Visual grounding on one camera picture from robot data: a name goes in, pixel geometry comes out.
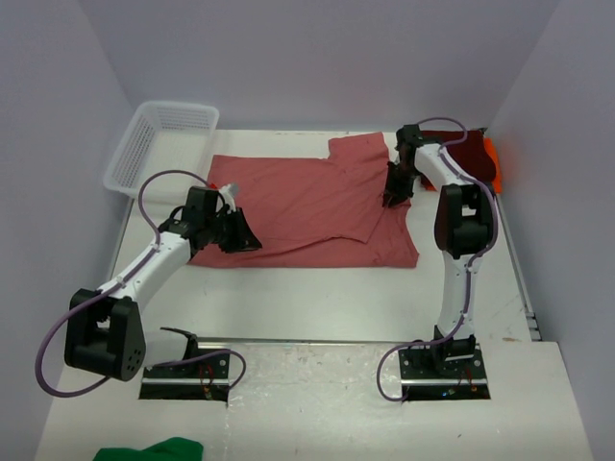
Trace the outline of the pink t shirt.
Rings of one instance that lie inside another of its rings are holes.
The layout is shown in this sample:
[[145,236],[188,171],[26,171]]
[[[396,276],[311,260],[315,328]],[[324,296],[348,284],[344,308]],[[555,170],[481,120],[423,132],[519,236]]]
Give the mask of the pink t shirt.
[[228,255],[209,245],[192,264],[415,268],[419,253],[406,225],[409,204],[382,204],[389,161],[383,134],[332,138],[328,148],[327,158],[214,156],[209,181],[237,184],[236,203],[262,247]]

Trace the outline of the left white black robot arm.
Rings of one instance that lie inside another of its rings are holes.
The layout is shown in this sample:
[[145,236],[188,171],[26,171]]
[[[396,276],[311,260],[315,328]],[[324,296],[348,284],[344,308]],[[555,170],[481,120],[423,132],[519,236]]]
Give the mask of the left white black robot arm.
[[166,282],[208,245],[225,254],[261,244],[235,203],[238,186],[192,186],[183,206],[154,228],[152,242],[118,276],[71,299],[64,345],[66,365],[121,381],[143,367],[193,375],[200,364],[194,334],[177,328],[146,332],[142,313]]

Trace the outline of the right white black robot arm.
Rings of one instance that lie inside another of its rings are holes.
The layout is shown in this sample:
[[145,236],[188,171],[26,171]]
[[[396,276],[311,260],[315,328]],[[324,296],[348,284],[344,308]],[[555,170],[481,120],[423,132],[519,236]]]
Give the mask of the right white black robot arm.
[[415,179],[423,176],[439,194],[434,239],[444,259],[444,293],[433,339],[415,344],[411,352],[428,352],[430,369],[452,376],[474,356],[475,278],[482,257],[496,243],[498,218],[491,187],[466,172],[449,148],[468,137],[442,141],[422,132],[419,124],[396,132],[398,157],[387,164],[382,205],[394,207],[413,197]]

